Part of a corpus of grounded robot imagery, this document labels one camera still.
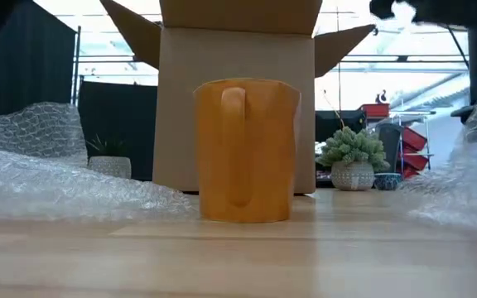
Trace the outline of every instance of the wooden table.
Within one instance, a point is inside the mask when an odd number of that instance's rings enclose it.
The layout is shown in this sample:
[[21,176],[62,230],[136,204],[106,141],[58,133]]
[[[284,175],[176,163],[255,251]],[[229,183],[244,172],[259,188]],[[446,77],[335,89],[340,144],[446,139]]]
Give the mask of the wooden table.
[[477,238],[383,194],[319,191],[270,224],[0,221],[0,297],[477,298]]

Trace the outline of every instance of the blue bowl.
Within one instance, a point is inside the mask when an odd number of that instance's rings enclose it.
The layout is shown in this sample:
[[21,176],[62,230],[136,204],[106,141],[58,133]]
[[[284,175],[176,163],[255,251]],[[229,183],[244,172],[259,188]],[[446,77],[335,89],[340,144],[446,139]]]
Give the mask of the blue bowl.
[[374,175],[374,187],[377,190],[396,190],[402,182],[398,173],[379,173]]

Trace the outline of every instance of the bubble wrap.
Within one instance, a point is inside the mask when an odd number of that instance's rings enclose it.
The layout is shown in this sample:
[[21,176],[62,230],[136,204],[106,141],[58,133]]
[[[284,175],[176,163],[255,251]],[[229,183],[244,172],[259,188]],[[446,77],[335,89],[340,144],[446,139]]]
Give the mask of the bubble wrap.
[[410,216],[477,232],[477,105],[448,163],[406,180],[399,191],[393,205]]
[[86,160],[75,107],[41,103],[0,116],[0,219],[163,220],[197,214],[177,190],[102,175],[83,167]]
[[0,150],[87,166],[87,151],[77,107],[36,103],[0,116]]

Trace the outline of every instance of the small potted plant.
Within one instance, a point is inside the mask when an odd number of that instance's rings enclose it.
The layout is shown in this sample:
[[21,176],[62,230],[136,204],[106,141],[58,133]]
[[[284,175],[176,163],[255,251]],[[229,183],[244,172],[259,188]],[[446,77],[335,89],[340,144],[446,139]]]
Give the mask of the small potted plant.
[[321,148],[316,161],[331,166],[330,178],[339,190],[368,190],[373,187],[374,172],[389,168],[384,160],[383,144],[376,134],[353,132],[343,127]]
[[127,148],[123,141],[105,141],[96,136],[87,143],[95,151],[89,158],[90,170],[120,178],[132,178],[132,163],[127,157]]

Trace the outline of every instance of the mug handle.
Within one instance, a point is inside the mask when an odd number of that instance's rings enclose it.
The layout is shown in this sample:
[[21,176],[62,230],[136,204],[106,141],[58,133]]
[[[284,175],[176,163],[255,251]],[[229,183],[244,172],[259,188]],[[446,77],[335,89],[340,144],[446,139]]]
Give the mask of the mug handle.
[[231,87],[224,90],[221,100],[222,150],[226,197],[236,207],[244,207],[251,200],[248,193],[248,161],[246,161],[246,90]]

